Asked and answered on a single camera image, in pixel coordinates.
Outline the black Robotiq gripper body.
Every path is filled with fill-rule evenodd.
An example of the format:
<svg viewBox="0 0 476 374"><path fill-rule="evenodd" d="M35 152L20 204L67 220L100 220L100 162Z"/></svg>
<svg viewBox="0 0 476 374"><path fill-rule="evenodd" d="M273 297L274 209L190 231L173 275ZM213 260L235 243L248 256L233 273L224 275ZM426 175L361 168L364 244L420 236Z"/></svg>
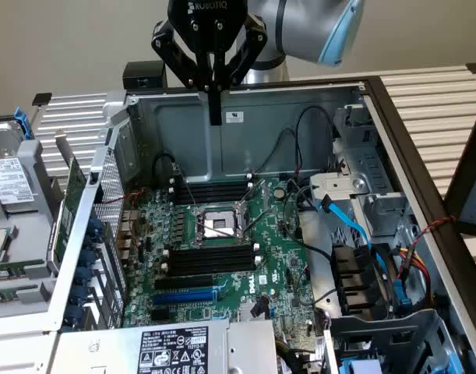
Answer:
<svg viewBox="0 0 476 374"><path fill-rule="evenodd" d="M169 1L167 16L193 53L227 52L248 14L247 1Z"/></svg>

